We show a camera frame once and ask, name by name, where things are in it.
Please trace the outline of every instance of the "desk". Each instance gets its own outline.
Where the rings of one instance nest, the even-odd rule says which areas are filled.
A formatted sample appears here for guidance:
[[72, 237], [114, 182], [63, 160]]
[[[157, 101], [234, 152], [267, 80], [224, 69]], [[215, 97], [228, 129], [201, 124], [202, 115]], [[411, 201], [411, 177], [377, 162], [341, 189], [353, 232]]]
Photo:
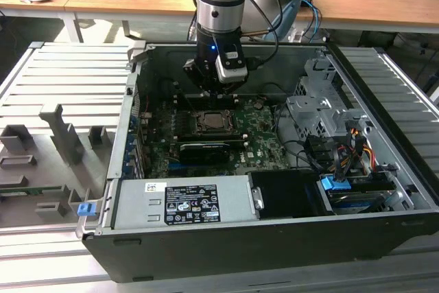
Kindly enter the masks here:
[[[322, 27], [346, 30], [439, 34], [439, 0], [313, 0], [323, 14]], [[78, 19], [187, 22], [193, 15], [192, 0], [52, 0], [25, 4], [0, 0], [0, 10], [10, 16], [59, 18], [72, 41], [81, 42]], [[303, 29], [311, 11], [300, 10], [295, 26]]]
[[[322, 27], [346, 30], [439, 33], [439, 0], [313, 0]], [[299, 12], [297, 21], [309, 21]]]

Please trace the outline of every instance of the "power supply label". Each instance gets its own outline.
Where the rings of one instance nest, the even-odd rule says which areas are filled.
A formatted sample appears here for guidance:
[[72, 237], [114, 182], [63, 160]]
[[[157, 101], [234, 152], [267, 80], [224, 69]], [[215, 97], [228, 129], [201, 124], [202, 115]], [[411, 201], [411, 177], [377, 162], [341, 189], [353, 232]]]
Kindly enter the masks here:
[[193, 224], [220, 222], [216, 185], [165, 188], [165, 223]]

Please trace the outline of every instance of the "robotic arm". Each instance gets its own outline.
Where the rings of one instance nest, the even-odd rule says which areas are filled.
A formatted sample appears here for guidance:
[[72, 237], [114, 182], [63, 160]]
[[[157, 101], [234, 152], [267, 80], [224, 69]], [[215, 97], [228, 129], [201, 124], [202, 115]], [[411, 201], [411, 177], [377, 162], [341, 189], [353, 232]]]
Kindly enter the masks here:
[[245, 0], [197, 0], [197, 56], [184, 69], [210, 94], [230, 93], [248, 76], [241, 47]]

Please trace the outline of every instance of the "table leg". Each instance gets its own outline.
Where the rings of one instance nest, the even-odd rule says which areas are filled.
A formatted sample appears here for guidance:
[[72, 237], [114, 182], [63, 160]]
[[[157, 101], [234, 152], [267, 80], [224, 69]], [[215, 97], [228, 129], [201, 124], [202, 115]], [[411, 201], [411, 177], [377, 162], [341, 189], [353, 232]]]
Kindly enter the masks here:
[[122, 21], [122, 27], [123, 27], [123, 34], [125, 35], [125, 37], [131, 36], [129, 22], [128, 21]]
[[67, 28], [67, 32], [70, 36], [70, 41], [72, 43], [83, 43], [84, 39], [82, 38], [80, 25], [78, 20], [72, 18], [63, 18], [64, 25]]

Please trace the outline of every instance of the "green circuit board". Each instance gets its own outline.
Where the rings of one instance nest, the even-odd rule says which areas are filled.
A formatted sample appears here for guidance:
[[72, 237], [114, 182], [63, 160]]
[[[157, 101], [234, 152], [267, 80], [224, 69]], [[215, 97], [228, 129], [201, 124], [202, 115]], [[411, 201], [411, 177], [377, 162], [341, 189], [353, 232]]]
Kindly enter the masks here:
[[289, 163], [285, 149], [273, 132], [274, 118], [268, 105], [259, 99], [240, 100], [231, 110], [234, 128], [248, 135], [248, 145], [231, 150], [228, 162], [215, 165], [181, 165], [178, 143], [175, 143], [172, 116], [176, 110], [172, 103], [163, 102], [152, 112], [148, 128], [148, 178], [244, 175], [255, 170], [287, 169]]

